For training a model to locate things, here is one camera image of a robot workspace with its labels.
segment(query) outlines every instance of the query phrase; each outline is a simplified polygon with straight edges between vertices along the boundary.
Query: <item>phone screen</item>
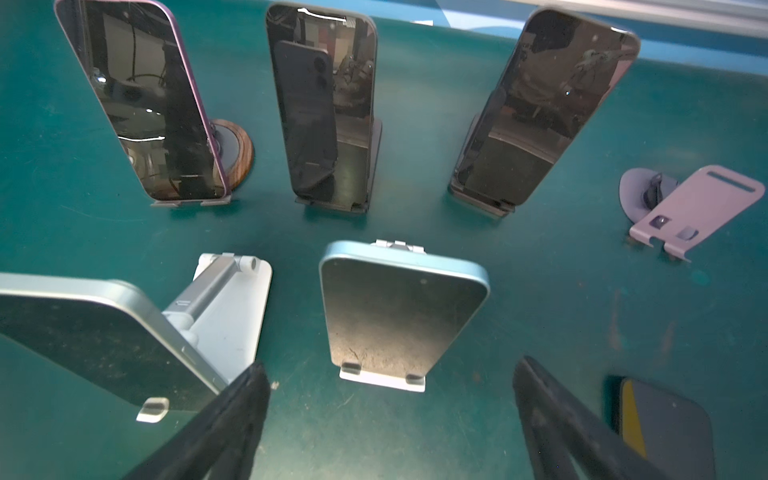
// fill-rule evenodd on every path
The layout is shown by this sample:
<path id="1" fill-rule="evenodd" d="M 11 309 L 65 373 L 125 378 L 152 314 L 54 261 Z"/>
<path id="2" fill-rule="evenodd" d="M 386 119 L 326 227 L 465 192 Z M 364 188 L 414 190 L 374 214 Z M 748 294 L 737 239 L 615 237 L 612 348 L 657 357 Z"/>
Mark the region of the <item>phone screen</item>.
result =
<path id="1" fill-rule="evenodd" d="M 630 32 L 535 12 L 464 147 L 452 188 L 496 207 L 524 203 L 639 51 Z"/>
<path id="2" fill-rule="evenodd" d="M 174 20 L 144 2 L 59 0 L 56 15 L 147 194 L 226 193 Z"/>
<path id="3" fill-rule="evenodd" d="M 135 406 L 199 411 L 215 394 L 126 312 L 88 300 L 0 295 L 0 334 Z"/>

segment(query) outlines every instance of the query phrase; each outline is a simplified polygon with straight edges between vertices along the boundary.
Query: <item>round stand base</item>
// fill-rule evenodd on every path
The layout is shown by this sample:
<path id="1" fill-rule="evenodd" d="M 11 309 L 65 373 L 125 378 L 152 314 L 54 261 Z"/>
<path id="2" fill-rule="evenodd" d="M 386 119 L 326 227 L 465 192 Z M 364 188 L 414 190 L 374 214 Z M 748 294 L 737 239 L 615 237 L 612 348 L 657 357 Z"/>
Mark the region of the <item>round stand base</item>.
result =
<path id="1" fill-rule="evenodd" d="M 253 142 L 245 130 L 231 121 L 212 120 L 216 128 L 216 140 L 219 143 L 219 154 L 230 190 L 243 183 L 253 166 Z"/>
<path id="2" fill-rule="evenodd" d="M 624 213 L 627 214 L 632 223 L 643 220 L 643 217 L 650 213 L 650 209 L 643 201 L 643 194 L 648 190 L 650 181 L 656 177 L 659 172 L 650 168 L 632 168 L 624 172 L 619 180 L 619 201 Z M 662 174 L 661 193 L 664 197 L 672 193 L 677 187 L 677 180 Z"/>

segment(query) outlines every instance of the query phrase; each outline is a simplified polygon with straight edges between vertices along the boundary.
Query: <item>green work mat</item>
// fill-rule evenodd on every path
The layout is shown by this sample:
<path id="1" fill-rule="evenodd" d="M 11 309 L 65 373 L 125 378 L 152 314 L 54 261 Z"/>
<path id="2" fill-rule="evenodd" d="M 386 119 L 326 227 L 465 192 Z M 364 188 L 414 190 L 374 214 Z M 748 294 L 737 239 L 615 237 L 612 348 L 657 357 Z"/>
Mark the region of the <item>green work mat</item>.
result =
<path id="1" fill-rule="evenodd" d="M 258 357 L 274 382 L 254 478 L 531 478 L 511 374 L 539 360 L 594 412 L 608 375 L 651 379 L 710 414 L 721 478 L 768 462 L 768 200 L 673 262 L 627 242 L 621 175 L 722 164 L 768 181 L 768 79 L 639 61 L 530 200 L 502 221 L 446 193 L 513 41 L 376 19 L 383 136 L 364 217 L 294 203 L 264 34 L 266 3 L 168 2 L 212 118 L 256 159 L 227 207 L 150 208 L 48 0 L 3 2 L 0 270 L 121 279 L 160 307 L 201 253 L 274 268 Z M 483 265 L 492 294 L 424 394 L 345 382 L 317 264 L 334 240 L 404 240 Z M 119 478 L 189 418 L 135 408 L 4 339 L 0 476 Z"/>

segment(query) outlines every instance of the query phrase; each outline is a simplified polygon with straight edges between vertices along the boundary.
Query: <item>wooden base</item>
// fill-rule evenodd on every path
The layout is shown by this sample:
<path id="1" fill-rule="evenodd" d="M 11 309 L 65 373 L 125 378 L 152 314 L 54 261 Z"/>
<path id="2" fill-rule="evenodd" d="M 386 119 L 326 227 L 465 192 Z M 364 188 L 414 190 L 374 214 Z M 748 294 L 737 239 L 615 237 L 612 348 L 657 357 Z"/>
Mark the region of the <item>wooden base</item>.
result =
<path id="1" fill-rule="evenodd" d="M 214 125 L 226 128 L 237 137 L 237 144 L 239 147 L 237 160 L 234 165 L 227 169 L 227 182 L 230 185 L 230 190 L 234 190 L 238 185 L 243 183 L 245 177 L 248 176 L 250 168 L 253 166 L 253 142 L 240 125 L 219 118 L 212 120 L 211 122 Z"/>

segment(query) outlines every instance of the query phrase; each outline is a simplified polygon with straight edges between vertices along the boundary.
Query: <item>white phone stand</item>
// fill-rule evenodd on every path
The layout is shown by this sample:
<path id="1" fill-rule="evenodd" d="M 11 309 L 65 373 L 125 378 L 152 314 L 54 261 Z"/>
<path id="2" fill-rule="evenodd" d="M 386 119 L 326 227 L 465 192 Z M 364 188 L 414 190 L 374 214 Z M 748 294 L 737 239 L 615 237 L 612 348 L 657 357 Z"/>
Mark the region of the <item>white phone stand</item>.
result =
<path id="1" fill-rule="evenodd" d="M 232 382 L 256 357 L 272 267 L 256 257 L 203 253 L 193 282 L 163 314 Z"/>
<path id="2" fill-rule="evenodd" d="M 652 237 L 664 250 L 685 261 L 685 253 L 757 202 L 765 187 L 720 165 L 696 170 L 629 230 L 649 247 Z"/>

